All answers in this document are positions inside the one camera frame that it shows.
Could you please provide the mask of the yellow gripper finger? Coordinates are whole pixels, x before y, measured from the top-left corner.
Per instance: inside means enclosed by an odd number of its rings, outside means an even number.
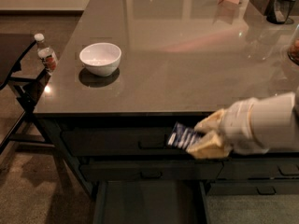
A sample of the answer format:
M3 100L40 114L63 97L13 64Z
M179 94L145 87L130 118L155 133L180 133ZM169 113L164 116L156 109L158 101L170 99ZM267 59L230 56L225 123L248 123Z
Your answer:
M224 137L215 131L208 132L186 151L197 160L226 158L232 148Z
M194 129L199 133L208 133L210 131L217 131L219 129L221 120L225 114L224 109L217 110L209 115L207 118L199 121Z

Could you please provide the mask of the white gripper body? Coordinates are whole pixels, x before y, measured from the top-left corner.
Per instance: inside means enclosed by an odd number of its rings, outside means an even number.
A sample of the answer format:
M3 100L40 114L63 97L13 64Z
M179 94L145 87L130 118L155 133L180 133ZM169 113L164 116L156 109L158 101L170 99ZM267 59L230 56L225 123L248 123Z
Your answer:
M221 118L219 131L234 153L253 155L268 152L256 140L250 127L251 109L257 102L255 98L238 101L227 108Z

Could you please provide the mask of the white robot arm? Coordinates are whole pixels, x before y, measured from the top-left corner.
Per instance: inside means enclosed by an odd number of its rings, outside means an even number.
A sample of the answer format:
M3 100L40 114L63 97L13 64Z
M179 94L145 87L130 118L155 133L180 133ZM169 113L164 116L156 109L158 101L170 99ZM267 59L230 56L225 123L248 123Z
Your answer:
M299 90L266 99L249 98L220 109L194 129L204 136L187 152L196 159L299 149Z

